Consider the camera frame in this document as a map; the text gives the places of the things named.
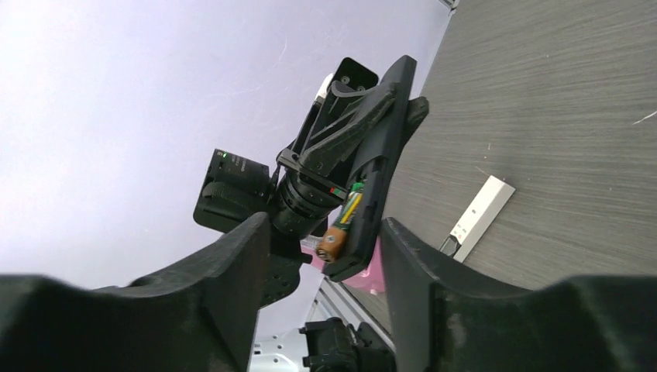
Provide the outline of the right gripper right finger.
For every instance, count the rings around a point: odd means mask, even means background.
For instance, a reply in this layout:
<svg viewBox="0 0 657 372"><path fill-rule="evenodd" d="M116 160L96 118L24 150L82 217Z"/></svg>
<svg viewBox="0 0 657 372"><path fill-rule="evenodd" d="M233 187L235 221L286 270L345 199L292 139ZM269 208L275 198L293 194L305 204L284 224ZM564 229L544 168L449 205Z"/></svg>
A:
<svg viewBox="0 0 657 372"><path fill-rule="evenodd" d="M440 253L396 219L380 245L400 371L654 371L656 279L531 291Z"/></svg>

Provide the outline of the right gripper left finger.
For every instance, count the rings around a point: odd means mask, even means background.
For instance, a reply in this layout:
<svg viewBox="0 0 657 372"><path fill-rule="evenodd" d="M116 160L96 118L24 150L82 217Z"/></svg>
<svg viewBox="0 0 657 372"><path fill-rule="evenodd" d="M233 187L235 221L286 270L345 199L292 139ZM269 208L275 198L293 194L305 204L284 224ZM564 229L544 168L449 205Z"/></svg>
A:
<svg viewBox="0 0 657 372"><path fill-rule="evenodd" d="M3 371L246 371L269 263L266 214L124 288L1 277Z"/></svg>

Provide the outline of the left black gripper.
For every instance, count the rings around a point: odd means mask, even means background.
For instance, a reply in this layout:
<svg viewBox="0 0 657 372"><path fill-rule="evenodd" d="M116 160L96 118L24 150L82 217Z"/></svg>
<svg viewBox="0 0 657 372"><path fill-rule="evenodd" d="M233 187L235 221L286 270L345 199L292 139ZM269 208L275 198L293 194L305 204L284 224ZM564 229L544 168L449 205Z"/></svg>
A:
<svg viewBox="0 0 657 372"><path fill-rule="evenodd" d="M297 138L277 155L284 176L276 191L284 193L346 193L360 144L386 115L396 88L390 83L364 88L326 77ZM402 141L407 142L429 114L429 101L419 96L408 102Z"/></svg>

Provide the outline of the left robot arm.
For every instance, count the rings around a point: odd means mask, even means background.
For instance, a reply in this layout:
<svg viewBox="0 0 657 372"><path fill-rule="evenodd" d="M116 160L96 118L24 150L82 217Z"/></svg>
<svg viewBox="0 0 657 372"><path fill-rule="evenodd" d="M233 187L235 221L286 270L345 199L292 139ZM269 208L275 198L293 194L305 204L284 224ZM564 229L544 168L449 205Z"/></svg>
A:
<svg viewBox="0 0 657 372"><path fill-rule="evenodd" d="M411 99L408 74L331 77L311 104L298 136L277 156L277 168L216 150L194 210L201 226L233 231L264 212L272 259L262 305L289 296L310 257L306 237L334 233L323 248L325 272L342 281L373 255L390 182L405 144L428 114Z"/></svg>

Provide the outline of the black remote control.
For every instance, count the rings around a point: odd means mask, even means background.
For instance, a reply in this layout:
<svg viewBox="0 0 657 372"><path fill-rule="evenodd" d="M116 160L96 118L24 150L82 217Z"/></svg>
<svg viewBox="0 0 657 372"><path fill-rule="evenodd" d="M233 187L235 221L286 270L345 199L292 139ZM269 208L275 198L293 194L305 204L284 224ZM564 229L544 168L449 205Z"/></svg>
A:
<svg viewBox="0 0 657 372"><path fill-rule="evenodd" d="M368 132L354 160L350 179L364 181L362 198L341 257L334 263L327 263L322 270L335 283L357 275L372 259L390 181L401 156L402 133L416 66L415 59L404 55L381 79L381 87L394 84L394 102Z"/></svg>

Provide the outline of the green orange battery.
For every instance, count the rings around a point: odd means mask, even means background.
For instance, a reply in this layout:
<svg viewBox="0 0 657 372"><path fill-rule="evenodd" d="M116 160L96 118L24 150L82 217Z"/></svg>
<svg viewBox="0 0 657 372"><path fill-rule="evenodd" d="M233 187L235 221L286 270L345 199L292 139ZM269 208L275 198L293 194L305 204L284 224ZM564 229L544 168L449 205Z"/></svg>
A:
<svg viewBox="0 0 657 372"><path fill-rule="evenodd" d="M346 246L353 218L363 198L364 188L364 181L357 181L352 185L339 215L327 228L320 243L316 246L316 255L325 263L330 264L339 259L342 250Z"/></svg>

